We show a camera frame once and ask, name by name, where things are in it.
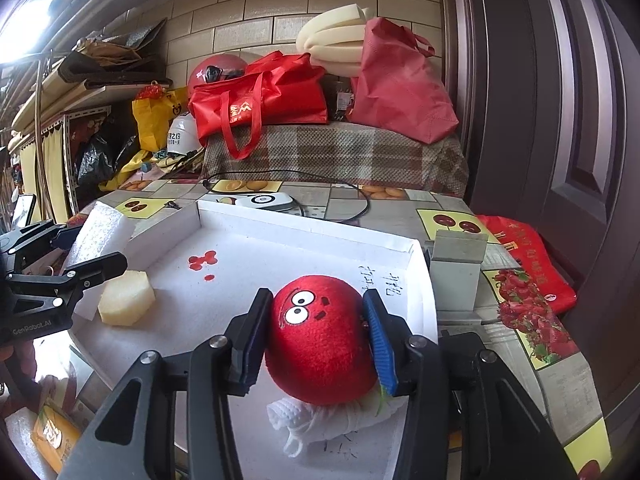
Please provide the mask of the wooden shelf with clutter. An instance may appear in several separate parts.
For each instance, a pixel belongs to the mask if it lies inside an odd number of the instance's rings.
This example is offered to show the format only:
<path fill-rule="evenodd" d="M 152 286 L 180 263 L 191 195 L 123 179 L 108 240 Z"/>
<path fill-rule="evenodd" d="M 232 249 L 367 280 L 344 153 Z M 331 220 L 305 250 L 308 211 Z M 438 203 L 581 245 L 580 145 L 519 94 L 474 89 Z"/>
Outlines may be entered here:
<path fill-rule="evenodd" d="M 26 195 L 40 192 L 38 160 L 43 160 L 49 197 L 43 204 L 34 200 L 35 221 L 49 212 L 55 220 L 67 220 L 111 181 L 78 186 L 77 155 L 97 133 L 138 136 L 131 101 L 153 81 L 171 85 L 160 56 L 166 23 L 162 18 L 122 35 L 81 39 L 43 71 L 41 90 L 32 92 L 12 120 L 8 146 L 20 163 L 16 186 Z"/>

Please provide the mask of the red plastic bag with print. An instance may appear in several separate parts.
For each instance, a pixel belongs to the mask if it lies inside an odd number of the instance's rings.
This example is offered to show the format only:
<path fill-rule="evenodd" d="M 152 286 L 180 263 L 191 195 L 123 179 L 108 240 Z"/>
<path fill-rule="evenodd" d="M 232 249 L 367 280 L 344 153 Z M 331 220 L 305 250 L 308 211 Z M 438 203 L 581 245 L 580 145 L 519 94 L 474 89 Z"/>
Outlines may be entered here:
<path fill-rule="evenodd" d="M 575 307 L 576 292 L 555 269 L 544 242 L 534 228 L 500 216 L 480 214 L 478 218 L 534 280 L 555 314 Z"/>

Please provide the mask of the dark red fabric bag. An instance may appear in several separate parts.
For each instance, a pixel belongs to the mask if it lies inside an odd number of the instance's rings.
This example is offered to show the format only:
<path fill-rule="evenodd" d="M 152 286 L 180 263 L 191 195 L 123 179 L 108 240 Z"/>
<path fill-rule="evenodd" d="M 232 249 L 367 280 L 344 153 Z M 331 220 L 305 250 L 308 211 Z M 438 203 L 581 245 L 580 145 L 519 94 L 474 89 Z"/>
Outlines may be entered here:
<path fill-rule="evenodd" d="M 459 121 L 442 80 L 432 71 L 434 55 L 431 43 L 411 29 L 372 18 L 364 29 L 348 119 L 424 144 L 454 133 Z"/>

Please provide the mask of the cream foam roll bundle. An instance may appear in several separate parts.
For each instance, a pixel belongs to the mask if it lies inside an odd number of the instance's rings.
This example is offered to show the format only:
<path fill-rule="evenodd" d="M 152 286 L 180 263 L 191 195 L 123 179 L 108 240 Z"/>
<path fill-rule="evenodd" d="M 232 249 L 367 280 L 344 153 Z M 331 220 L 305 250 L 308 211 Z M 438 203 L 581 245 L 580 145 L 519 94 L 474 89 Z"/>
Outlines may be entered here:
<path fill-rule="evenodd" d="M 364 31 L 373 14 L 352 3 L 323 12 L 299 31 L 295 44 L 308 53 L 312 65 L 330 75 L 355 78 L 360 74 Z"/>

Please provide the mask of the white knitted cloth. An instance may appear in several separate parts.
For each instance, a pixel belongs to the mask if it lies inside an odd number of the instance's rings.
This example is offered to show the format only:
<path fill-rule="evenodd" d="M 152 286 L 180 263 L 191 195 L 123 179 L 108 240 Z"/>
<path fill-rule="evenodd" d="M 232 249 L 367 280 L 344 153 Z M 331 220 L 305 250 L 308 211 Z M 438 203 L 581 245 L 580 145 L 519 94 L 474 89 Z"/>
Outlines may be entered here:
<path fill-rule="evenodd" d="M 329 441 L 386 422 L 407 400 L 390 396 L 375 386 L 355 401 L 314 405 L 286 396 L 267 405 L 267 416 L 276 431 L 286 431 L 283 453 L 295 458 L 311 443 Z"/>

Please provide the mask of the red plush ball with face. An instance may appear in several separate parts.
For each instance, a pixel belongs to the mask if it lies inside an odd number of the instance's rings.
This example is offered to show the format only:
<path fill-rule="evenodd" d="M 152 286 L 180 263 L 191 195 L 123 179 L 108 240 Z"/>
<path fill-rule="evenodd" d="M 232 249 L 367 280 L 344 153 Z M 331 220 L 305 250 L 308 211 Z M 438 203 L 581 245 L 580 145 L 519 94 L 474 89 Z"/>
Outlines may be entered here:
<path fill-rule="evenodd" d="M 358 290 L 304 275 L 273 298 L 266 367 L 280 389 L 312 405 L 365 396 L 378 380 Z"/>

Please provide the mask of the fruit pattern tablecloth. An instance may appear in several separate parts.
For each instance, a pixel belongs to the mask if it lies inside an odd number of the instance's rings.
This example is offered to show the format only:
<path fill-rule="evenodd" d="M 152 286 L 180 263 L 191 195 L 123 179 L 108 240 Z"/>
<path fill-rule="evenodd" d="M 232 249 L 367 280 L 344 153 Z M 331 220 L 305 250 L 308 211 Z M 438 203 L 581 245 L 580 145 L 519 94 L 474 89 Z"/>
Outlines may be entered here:
<path fill-rule="evenodd" d="M 376 186 L 355 190 L 311 180 L 285 180 L 259 193 L 275 192 L 288 194 L 295 203 L 292 210 L 278 214 L 417 240 L 427 271 L 426 256 L 437 231 L 487 233 L 463 200 L 444 194 L 403 188 L 384 191 Z M 180 198 L 177 210 L 140 220 L 136 229 L 157 224 L 200 200 L 220 204 L 217 197 L 234 194 L 224 183 L 216 184 L 212 192 L 196 186 Z M 94 301 L 79 308 L 101 319 Z M 473 311 L 436 309 L 436 322 L 437 331 L 480 336 L 536 403 L 578 474 L 584 479 L 602 476 L 611 460 L 611 448 L 589 364 L 534 280 L 494 236 L 489 237 L 480 267 Z"/>

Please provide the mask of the red helmet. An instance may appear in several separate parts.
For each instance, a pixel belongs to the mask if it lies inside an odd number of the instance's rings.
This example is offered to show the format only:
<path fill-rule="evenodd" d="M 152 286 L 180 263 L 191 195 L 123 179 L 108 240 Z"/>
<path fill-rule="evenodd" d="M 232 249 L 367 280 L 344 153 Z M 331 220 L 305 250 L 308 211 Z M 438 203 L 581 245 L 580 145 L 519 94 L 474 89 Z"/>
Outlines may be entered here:
<path fill-rule="evenodd" d="M 247 62 L 239 55 L 221 53 L 214 54 L 199 62 L 189 75 L 186 86 L 192 93 L 197 86 L 212 84 L 226 79 L 233 79 L 245 73 Z"/>

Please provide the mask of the grey small box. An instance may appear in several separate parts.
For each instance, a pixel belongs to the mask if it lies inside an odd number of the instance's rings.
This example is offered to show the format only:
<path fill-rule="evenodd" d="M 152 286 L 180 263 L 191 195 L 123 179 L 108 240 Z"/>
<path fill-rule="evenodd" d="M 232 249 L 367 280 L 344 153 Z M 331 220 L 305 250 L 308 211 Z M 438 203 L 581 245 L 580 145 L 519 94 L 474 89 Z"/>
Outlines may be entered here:
<path fill-rule="evenodd" d="M 473 311 L 487 245 L 484 233 L 436 232 L 428 272 L 437 310 Z"/>

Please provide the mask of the cream hexagonal foam piece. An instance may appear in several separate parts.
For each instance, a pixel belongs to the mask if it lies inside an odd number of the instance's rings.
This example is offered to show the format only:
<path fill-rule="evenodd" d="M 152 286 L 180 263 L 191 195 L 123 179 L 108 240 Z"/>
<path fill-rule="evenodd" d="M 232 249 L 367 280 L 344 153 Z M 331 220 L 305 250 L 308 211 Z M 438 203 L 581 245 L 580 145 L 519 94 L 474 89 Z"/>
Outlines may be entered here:
<path fill-rule="evenodd" d="M 139 322 L 155 302 L 155 292 L 144 271 L 126 271 L 109 280 L 98 304 L 101 322 L 131 327 Z"/>

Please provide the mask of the dark brown door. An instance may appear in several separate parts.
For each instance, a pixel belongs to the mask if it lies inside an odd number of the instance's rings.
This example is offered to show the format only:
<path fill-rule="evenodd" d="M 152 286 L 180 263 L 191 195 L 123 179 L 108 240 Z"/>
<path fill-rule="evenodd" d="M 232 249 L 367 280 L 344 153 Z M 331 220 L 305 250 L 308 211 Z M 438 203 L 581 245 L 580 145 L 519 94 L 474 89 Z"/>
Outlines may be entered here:
<path fill-rule="evenodd" d="M 444 75 L 481 214 L 532 226 L 608 432 L 639 416 L 639 36 L 614 0 L 442 0 Z"/>

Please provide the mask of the plaid blanket covered bench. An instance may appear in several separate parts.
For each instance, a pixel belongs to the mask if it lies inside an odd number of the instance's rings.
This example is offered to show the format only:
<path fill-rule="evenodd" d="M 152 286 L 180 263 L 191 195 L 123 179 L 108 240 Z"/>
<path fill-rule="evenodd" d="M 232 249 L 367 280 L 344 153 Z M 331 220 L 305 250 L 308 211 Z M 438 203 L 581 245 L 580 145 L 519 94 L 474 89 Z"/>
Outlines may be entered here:
<path fill-rule="evenodd" d="M 252 154 L 242 160 L 231 157 L 220 136 L 211 138 L 202 177 L 348 182 L 461 197 L 469 166 L 453 134 L 423 144 L 384 129 L 331 122 L 265 126 Z"/>

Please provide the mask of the white foam tray box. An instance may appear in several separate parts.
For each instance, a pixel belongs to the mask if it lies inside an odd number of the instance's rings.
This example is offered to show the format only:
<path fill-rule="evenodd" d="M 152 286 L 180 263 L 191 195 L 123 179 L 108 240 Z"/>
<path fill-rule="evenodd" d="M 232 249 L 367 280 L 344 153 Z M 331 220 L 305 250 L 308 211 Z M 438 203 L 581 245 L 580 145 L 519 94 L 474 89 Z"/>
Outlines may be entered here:
<path fill-rule="evenodd" d="M 437 335 L 435 299 L 420 243 L 412 238 L 200 200 L 152 226 L 138 226 L 126 250 L 148 274 L 155 304 L 135 326 L 111 327 L 79 308 L 73 340 L 104 382 L 114 385 L 146 350 L 171 356 L 222 333 L 250 308 L 258 289 L 278 290 L 303 275 L 373 288 L 413 333 Z M 404 428 L 395 414 L 345 437 L 284 454 L 286 432 L 268 405 L 280 389 L 261 372 L 250 393 L 229 401 L 247 479 L 388 479 Z"/>

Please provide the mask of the yellow shopping bag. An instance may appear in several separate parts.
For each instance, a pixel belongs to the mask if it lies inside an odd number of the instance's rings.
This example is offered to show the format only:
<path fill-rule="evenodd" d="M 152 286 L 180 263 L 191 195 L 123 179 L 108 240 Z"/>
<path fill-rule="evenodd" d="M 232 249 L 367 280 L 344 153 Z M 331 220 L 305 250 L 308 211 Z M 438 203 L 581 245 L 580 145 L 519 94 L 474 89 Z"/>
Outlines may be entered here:
<path fill-rule="evenodd" d="M 170 124 L 188 107 L 188 88 L 168 90 L 157 81 L 145 86 L 131 103 L 140 148 L 155 153 L 167 146 Z"/>

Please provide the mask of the black plastic bag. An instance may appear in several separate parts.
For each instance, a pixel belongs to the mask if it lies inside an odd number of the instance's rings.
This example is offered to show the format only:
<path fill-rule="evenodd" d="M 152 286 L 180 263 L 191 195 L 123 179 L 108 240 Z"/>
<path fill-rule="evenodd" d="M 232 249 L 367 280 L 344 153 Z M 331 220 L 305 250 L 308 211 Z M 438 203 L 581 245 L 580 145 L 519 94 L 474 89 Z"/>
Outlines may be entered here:
<path fill-rule="evenodd" d="M 98 185 L 111 180 L 137 154 L 138 136 L 127 139 L 97 133 L 81 148 L 75 162 L 78 186 Z"/>

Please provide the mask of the white helmet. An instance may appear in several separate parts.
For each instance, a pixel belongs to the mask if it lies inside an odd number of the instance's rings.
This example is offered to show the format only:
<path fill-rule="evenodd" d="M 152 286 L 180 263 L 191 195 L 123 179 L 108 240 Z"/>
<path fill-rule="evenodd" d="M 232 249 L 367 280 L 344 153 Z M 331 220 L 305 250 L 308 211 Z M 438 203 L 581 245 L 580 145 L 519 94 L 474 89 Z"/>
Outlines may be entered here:
<path fill-rule="evenodd" d="M 186 156 L 201 147 L 195 118 L 189 112 L 178 115 L 168 129 L 167 153 Z"/>

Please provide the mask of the white round device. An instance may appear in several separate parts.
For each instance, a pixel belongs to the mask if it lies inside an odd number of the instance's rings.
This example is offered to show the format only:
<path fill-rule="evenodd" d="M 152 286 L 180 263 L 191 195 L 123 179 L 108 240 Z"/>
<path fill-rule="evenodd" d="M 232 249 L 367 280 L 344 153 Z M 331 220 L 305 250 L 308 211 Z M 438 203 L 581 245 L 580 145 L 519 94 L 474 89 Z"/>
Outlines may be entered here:
<path fill-rule="evenodd" d="M 289 211 L 295 207 L 291 196 L 281 192 L 221 195 L 217 203 L 269 211 Z"/>

